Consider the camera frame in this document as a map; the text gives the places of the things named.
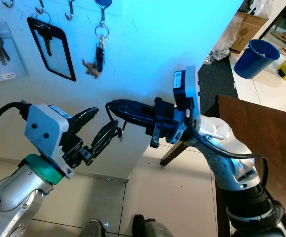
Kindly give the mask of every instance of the metal wall hook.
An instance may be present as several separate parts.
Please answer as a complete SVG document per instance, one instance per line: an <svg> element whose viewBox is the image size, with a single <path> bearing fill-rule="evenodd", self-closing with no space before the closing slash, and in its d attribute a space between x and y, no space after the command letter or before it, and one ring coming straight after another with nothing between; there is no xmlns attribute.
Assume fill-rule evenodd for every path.
<svg viewBox="0 0 286 237"><path fill-rule="evenodd" d="M70 9L70 15L68 15L67 13L65 13L65 17L67 20L71 20L74 16L74 11L73 11L73 1L75 0L67 0L69 3L69 9Z"/></svg>
<svg viewBox="0 0 286 237"><path fill-rule="evenodd" d="M38 14L42 14L44 12L44 4L42 0L40 1L40 5L41 5L41 9L39 9L38 7L35 7L35 10L38 12Z"/></svg>
<svg viewBox="0 0 286 237"><path fill-rule="evenodd" d="M7 7L7 8L12 8L14 5L14 0L10 0L10 5L6 3L6 1L2 1L2 3Z"/></svg>

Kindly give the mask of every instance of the white wall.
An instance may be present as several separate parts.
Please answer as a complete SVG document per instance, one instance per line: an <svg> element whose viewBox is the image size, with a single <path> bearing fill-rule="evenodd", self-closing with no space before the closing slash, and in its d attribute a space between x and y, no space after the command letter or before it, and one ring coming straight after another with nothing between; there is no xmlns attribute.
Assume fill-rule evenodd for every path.
<svg viewBox="0 0 286 237"><path fill-rule="evenodd" d="M273 20L279 15L282 9L286 6L286 0L273 0L272 1L272 12L269 17L269 20L260 28L260 30L253 37L254 39L258 39L262 33L270 26Z"/></svg>
<svg viewBox="0 0 286 237"><path fill-rule="evenodd" d="M174 102L174 71L194 64L199 68L241 4L241 0L211 0L209 4L194 0L113 0L113 4L123 4L123 8L114 15L107 10L110 35L106 39L106 64L102 77L94 79L85 74L82 59L91 62L94 58L98 42L94 28L100 12L93 0L76 2L80 5L82 1L84 8L74 7L72 21L64 16L69 12L67 1L44 1L51 23L66 33L77 82L49 72L42 62L26 22L39 1L15 0L12 9L0 1L0 22L9 24L28 71L26 78L0 83L0 107L25 99L34 104L56 104L73 115L98 106L98 115L79 133L86 144L108 122L104 105L111 100L123 98L153 104L159 96ZM45 14L39 19L48 21ZM24 127L25 122L16 111L3 115L0 157L22 160L36 152L23 135ZM122 143L113 141L93 165L82 165L81 169L127 178L149 141L143 128L129 125Z"/></svg>

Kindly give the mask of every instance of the wooden table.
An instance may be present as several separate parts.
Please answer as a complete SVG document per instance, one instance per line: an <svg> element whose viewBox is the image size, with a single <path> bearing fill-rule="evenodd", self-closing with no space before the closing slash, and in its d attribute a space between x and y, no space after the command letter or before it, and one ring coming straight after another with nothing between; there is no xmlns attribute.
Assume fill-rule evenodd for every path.
<svg viewBox="0 0 286 237"><path fill-rule="evenodd" d="M266 155L269 162L267 189L286 211L286 112L219 95L206 115L223 119L253 153ZM177 143L162 158L161 165L169 164L186 148L182 142ZM258 160L256 167L262 177L261 162ZM218 187L216 202L218 234L221 237L229 232L229 227Z"/></svg>

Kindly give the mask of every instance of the hanging key holder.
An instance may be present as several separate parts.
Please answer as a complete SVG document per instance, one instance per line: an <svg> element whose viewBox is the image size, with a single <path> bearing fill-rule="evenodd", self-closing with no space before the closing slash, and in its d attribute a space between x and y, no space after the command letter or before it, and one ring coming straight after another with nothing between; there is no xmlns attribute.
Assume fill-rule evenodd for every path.
<svg viewBox="0 0 286 237"><path fill-rule="evenodd" d="M96 45L96 53L95 53L95 63L85 63L83 61L83 65L87 67L87 74L91 74L98 78L102 71L103 71L103 64L104 64L104 50L105 50L105 39L109 35L109 28L105 24L105 15L104 11L107 9L111 4L112 0L95 0L97 5L101 9L101 21L99 25L95 28L94 32L95 35L99 38L100 42Z"/></svg>

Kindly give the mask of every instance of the small figurine keychain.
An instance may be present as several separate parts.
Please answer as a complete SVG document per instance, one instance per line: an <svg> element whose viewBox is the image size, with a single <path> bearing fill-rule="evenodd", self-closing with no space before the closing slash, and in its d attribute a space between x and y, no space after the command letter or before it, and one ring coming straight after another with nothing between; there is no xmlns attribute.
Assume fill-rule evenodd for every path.
<svg viewBox="0 0 286 237"><path fill-rule="evenodd" d="M101 22L94 31L95 35L100 39L100 42L96 45L95 63L86 63L84 60L82 63L88 69L86 72L87 74L91 74L98 78L103 70L105 39L109 35L109 28L104 23L104 11L112 4L112 0L95 0L95 2L101 8Z"/></svg>

